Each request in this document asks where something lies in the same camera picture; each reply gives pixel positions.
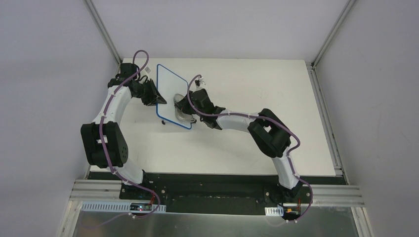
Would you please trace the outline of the blue-framed small whiteboard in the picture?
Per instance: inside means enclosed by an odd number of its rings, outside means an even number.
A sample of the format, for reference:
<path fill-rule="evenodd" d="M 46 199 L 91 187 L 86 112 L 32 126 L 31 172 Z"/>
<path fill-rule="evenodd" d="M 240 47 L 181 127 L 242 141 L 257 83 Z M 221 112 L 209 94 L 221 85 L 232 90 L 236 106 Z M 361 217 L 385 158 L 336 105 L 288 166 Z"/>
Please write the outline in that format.
<path fill-rule="evenodd" d="M 174 97 L 176 94 L 186 95 L 188 82 L 178 74 L 162 64 L 158 64 L 156 72 L 156 87 L 160 95 L 166 100 L 166 104 L 158 103 L 156 106 L 157 116 L 166 121 L 185 129 L 192 129 L 191 122 L 180 120 L 175 115 Z"/>

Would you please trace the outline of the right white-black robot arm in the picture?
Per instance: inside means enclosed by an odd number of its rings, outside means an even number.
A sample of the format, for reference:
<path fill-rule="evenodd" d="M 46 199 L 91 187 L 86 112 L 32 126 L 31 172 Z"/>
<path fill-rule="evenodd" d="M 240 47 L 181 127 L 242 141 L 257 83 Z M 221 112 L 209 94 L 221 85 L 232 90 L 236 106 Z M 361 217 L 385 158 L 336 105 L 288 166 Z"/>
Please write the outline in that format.
<path fill-rule="evenodd" d="M 291 133 L 282 121 L 270 110 L 256 114 L 241 114 L 216 106 L 205 89 L 190 91 L 187 95 L 174 96 L 176 117 L 195 123 L 194 115 L 211 129 L 237 130 L 248 133 L 260 151 L 270 157 L 278 173 L 281 198 L 293 202 L 300 196 L 303 183 L 295 171 L 291 152 Z"/>

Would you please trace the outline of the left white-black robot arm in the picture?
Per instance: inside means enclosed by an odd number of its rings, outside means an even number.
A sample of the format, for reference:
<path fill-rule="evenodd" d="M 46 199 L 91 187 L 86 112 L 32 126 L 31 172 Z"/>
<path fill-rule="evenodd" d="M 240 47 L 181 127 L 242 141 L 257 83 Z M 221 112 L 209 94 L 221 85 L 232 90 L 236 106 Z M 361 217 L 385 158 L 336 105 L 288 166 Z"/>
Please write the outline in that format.
<path fill-rule="evenodd" d="M 124 111 L 132 98 L 145 106 L 166 104 L 152 79 L 142 74 L 135 63 L 122 63 L 120 72 L 108 84 L 106 100 L 95 119 L 81 126 L 81 136 L 89 165 L 108 169 L 128 185 L 138 199 L 146 199 L 151 192 L 143 182 L 144 171 L 129 158 L 127 142 L 120 129 Z"/>

